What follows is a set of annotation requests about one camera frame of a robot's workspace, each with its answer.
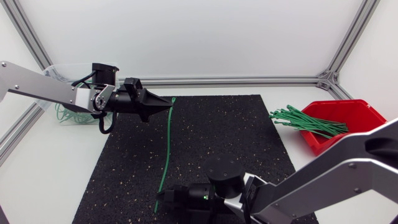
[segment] zip tie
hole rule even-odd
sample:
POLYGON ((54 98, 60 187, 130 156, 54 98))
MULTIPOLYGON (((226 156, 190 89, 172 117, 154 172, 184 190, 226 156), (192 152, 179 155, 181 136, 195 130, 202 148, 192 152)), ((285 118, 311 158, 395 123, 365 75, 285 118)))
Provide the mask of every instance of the zip tie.
MULTIPOLYGON (((172 103, 175 102, 175 99, 176 99, 176 97, 172 98, 172 103)), ((171 121, 172 121, 172 111, 173 111, 173 106, 169 110, 169 120, 167 121, 167 157, 166 157, 166 164, 164 165, 163 177, 162 177, 162 181, 160 181, 158 193, 162 191, 163 182, 164 182, 164 179, 166 178, 167 168, 169 166, 169 157, 170 157, 170 124, 171 124, 171 121)), ((159 203, 158 200, 156 200, 154 213, 156 213, 156 211, 157 211, 158 203, 159 203)))

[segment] red container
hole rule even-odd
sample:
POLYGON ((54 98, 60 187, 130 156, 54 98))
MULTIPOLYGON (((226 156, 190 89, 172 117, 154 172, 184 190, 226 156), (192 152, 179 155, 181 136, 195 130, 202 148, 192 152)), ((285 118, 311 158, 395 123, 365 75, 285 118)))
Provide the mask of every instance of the red container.
POLYGON ((370 131, 387 122, 363 100, 315 101, 302 112, 314 118, 346 123, 349 130, 348 133, 336 135, 331 139, 309 131, 300 131, 316 156, 347 134, 370 131))

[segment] table surface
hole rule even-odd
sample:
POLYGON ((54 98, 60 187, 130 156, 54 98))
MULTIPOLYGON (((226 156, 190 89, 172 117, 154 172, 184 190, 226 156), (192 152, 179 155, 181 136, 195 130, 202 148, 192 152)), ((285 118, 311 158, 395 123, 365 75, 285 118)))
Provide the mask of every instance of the table surface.
MULTIPOLYGON (((315 87, 150 91, 160 96, 260 94, 269 111, 287 104, 302 110, 313 101, 333 100, 315 87)), ((276 128, 296 170, 315 158, 299 132, 276 128)), ((0 204, 10 223, 71 223, 107 138, 97 125, 61 125, 55 112, 47 111, 0 167, 0 204)), ((322 224, 389 223, 396 211, 397 204, 369 191, 315 214, 322 224)))

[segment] white wall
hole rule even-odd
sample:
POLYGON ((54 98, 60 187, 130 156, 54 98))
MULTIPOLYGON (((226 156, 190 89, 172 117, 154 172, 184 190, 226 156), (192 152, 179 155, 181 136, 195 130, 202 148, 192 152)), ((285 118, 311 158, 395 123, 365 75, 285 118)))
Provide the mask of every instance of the white wall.
POLYGON ((381 0, 341 70, 341 85, 387 120, 398 117, 398 1, 381 0))
MULTIPOLYGON (((0 30, 0 60, 7 60, 35 72, 40 72, 39 66, 2 6, 0 6, 0 30)), ((0 102, 0 137, 33 102, 32 98, 26 96, 13 93, 6 94, 0 102)))
POLYGON ((53 63, 141 78, 317 75, 362 0, 20 2, 53 63))

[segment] speckled black mat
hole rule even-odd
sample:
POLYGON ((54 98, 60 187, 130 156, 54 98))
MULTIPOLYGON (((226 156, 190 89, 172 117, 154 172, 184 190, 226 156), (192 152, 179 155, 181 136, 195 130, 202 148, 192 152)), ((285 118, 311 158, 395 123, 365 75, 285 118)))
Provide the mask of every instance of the speckled black mat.
MULTIPOLYGON (((80 202, 74 223, 177 223, 162 204, 153 213, 167 150, 168 111, 150 123, 120 114, 80 202)), ((208 182, 202 165, 231 153, 264 180, 278 184, 294 172, 259 95, 178 96, 171 125, 171 155, 164 188, 208 182)), ((220 215, 218 223, 242 223, 220 215)), ((314 214, 293 223, 318 223, 314 214)))

